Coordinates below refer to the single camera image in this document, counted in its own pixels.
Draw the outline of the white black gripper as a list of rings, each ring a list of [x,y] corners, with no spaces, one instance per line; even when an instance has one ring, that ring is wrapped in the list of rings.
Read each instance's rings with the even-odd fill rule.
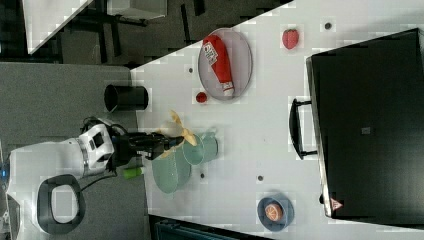
[[[169,137],[160,133],[133,132],[129,134],[132,144],[137,146],[165,147],[177,146],[184,138]],[[83,120],[81,134],[78,136],[83,155],[84,177],[102,174],[105,171],[113,172],[118,167],[127,165],[134,157],[134,151],[129,148],[128,131],[109,119],[87,117]],[[148,148],[137,150],[138,155],[147,160],[165,157],[170,149]]]

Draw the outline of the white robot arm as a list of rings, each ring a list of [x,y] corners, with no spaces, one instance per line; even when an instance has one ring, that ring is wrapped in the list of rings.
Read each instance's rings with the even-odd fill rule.
[[[136,156],[154,160],[183,141],[180,126],[131,132],[89,117],[77,137],[11,151],[1,165],[8,240],[46,240],[72,232],[86,212],[81,179],[115,173]]]

